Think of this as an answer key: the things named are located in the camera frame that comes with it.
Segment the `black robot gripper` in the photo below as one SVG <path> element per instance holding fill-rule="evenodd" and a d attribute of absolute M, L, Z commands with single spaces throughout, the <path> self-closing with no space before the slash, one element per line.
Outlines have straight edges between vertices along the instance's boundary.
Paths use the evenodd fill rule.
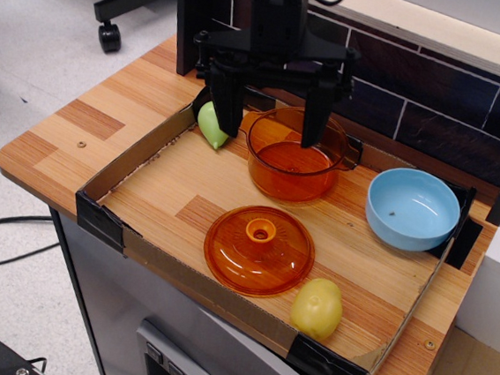
<path fill-rule="evenodd" d="M 313 34 L 308 6 L 309 0 L 251 0 L 248 28 L 194 37 L 198 76 L 210 87 L 218 125 L 228 136 L 237 136 L 243 120 L 244 85 L 306 93 L 301 147 L 307 148 L 324 136 L 333 103 L 352 91 L 359 53 Z"/>

